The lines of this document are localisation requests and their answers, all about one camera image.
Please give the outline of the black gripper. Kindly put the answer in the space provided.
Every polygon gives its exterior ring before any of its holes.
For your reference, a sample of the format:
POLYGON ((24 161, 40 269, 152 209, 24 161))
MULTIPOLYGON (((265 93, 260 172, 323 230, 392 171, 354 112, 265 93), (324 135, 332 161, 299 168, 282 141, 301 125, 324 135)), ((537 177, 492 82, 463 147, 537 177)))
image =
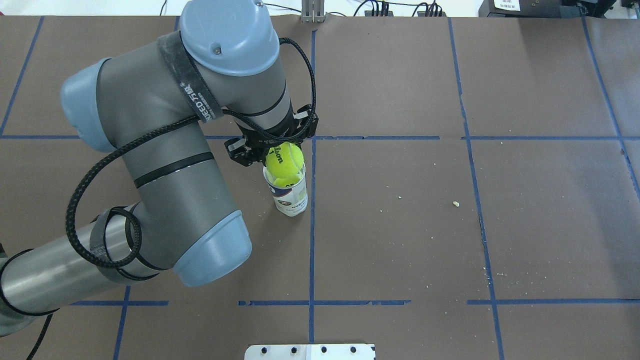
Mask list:
POLYGON ((274 126, 260 125, 257 117, 240 114, 238 128, 242 137, 233 137, 224 142, 231 160, 243 167, 265 162, 270 148, 285 142, 303 142, 315 136, 319 117, 315 107, 304 105, 295 114, 286 114, 274 126))

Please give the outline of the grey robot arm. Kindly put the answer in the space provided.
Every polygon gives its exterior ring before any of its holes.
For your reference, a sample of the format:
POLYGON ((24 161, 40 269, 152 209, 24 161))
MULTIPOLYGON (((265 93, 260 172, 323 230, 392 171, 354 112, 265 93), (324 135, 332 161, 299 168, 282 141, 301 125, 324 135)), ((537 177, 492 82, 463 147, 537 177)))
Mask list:
POLYGON ((1 262, 1 335, 62 306, 173 270, 199 287, 250 256, 249 232, 201 126, 223 116, 242 166, 313 137, 315 103, 294 111, 282 44, 260 0, 190 0, 179 30, 69 77, 61 104, 107 155, 80 180, 66 235, 1 262))

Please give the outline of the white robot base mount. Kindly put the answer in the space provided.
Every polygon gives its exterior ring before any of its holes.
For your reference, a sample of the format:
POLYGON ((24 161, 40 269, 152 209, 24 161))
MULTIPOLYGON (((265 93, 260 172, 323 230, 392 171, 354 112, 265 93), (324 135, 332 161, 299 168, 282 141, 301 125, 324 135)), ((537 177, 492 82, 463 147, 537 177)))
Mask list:
POLYGON ((245 360, 375 360, 374 344, 254 344, 247 347, 245 360))

